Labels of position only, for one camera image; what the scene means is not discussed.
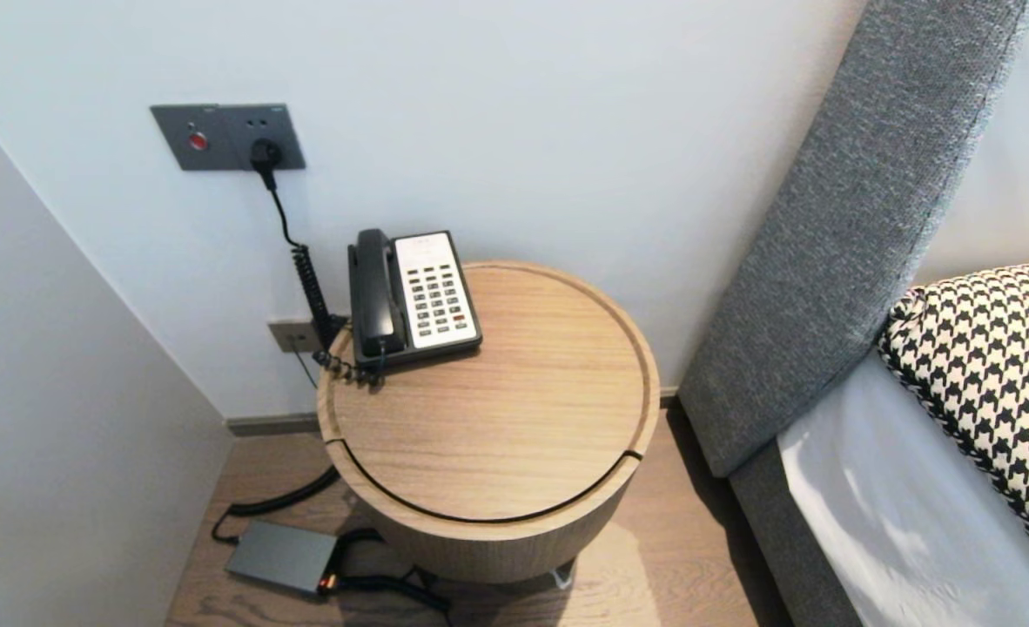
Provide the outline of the beige wall phone socket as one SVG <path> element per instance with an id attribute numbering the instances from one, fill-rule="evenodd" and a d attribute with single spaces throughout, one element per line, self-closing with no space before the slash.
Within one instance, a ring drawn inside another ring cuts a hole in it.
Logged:
<path id="1" fill-rule="evenodd" d="M 269 321 L 269 334 L 284 353 L 314 354 L 324 348 L 312 319 L 283 319 Z"/>

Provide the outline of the round wooden side table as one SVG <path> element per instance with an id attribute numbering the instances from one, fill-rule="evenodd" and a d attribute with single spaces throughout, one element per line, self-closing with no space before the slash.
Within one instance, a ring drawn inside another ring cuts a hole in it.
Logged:
<path id="1" fill-rule="evenodd" d="M 464 266 L 478 349 L 393 368 L 379 388 L 323 372 L 317 418 L 396 501 L 514 523 L 581 496 L 657 429 L 657 361 L 609 297 L 527 262 Z"/>

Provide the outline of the grey fabric headboard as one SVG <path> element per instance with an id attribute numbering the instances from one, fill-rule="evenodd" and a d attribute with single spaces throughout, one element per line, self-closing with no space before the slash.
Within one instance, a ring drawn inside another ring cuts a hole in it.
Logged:
<path id="1" fill-rule="evenodd" d="M 1029 0 L 866 0 L 679 385 L 726 477 L 870 352 L 971 163 Z"/>

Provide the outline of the black white desk telephone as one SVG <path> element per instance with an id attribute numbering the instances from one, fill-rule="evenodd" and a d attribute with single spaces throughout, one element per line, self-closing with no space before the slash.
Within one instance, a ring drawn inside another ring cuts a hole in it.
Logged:
<path id="1" fill-rule="evenodd" d="M 406 327 L 406 348 L 383 360 L 363 361 L 354 354 L 353 339 L 355 364 L 380 374 L 478 349 L 483 342 L 478 314 L 450 231 L 387 238 L 392 282 L 398 288 L 395 300 Z"/>

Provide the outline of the grey power adapter box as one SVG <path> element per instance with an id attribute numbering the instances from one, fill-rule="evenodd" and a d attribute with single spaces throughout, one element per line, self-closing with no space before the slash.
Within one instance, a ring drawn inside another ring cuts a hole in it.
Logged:
<path id="1" fill-rule="evenodd" d="M 252 520 L 240 535 L 224 571 L 296 594 L 320 596 L 325 592 L 338 542 L 330 533 Z"/>

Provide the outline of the black white houndstooth pillow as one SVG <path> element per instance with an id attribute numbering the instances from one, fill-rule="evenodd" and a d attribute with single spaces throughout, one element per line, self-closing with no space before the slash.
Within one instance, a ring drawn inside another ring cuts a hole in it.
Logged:
<path id="1" fill-rule="evenodd" d="M 909 289 L 877 349 L 1029 536 L 1029 263 Z"/>

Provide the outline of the curved wooden table drawer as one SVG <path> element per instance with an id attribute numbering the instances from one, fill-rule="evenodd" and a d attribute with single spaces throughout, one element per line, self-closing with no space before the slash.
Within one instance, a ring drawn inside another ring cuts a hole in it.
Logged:
<path id="1" fill-rule="evenodd" d="M 625 453 L 581 496 L 514 522 L 463 522 L 420 512 L 378 487 L 342 440 L 324 444 L 372 528 L 410 563 L 440 578 L 506 584 L 547 574 L 575 560 L 618 508 L 642 457 Z"/>

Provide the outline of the dark grey wall socket panel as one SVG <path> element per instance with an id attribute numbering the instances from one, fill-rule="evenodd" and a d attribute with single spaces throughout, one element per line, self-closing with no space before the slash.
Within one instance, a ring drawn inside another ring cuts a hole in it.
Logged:
<path id="1" fill-rule="evenodd" d="M 181 171 L 249 172 L 260 139 L 279 146 L 280 170 L 306 167 L 286 104 L 153 104 L 150 112 Z"/>

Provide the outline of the grey upholstered bed base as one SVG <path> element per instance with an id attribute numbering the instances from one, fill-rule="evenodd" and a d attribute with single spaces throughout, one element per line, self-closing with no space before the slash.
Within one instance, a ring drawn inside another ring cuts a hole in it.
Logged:
<path id="1" fill-rule="evenodd" d="M 864 627 L 790 494 L 774 438 L 730 474 L 730 485 L 794 626 Z"/>

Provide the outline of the black telephone handset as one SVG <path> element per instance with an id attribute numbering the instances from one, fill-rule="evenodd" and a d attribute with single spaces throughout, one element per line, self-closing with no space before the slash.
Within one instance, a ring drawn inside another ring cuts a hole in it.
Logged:
<path id="1" fill-rule="evenodd" d="M 406 348 L 406 327 L 392 277 L 390 239 L 380 229 L 360 232 L 350 246 L 354 354 L 360 360 L 383 360 Z"/>

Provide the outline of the brown wooden skirting board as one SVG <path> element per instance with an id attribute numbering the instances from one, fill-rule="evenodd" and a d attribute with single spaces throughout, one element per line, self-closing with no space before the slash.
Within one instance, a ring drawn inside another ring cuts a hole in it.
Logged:
<path id="1" fill-rule="evenodd" d="M 320 431 L 315 413 L 233 417 L 225 418 L 223 423 L 236 437 L 316 434 Z"/>

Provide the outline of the white bed sheet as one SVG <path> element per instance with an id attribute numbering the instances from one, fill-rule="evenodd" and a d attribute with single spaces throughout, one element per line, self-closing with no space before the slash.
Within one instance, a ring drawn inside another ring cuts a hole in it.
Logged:
<path id="1" fill-rule="evenodd" d="M 1029 627 L 1029 536 L 879 354 L 777 438 L 864 627 Z"/>

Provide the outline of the black power plug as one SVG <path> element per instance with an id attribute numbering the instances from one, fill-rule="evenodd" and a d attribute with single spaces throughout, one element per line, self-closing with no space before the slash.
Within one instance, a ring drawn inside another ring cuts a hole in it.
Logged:
<path id="1" fill-rule="evenodd" d="M 269 138 L 257 138 L 253 140 L 249 148 L 249 164 L 261 178 L 267 191 L 276 193 L 277 185 L 275 172 L 283 160 L 283 151 L 279 144 Z"/>

